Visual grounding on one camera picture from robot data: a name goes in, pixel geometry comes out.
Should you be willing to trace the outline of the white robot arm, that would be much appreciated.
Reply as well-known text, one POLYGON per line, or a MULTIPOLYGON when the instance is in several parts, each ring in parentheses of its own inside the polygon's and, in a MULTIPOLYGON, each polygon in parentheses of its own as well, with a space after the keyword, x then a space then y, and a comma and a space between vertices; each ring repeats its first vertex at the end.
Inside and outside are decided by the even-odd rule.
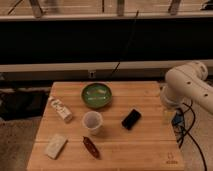
POLYGON ((162 104, 175 109, 184 98, 189 98, 213 115, 213 87, 205 82, 207 76, 208 69, 200 61, 171 68, 165 74, 166 85, 160 92, 162 104))

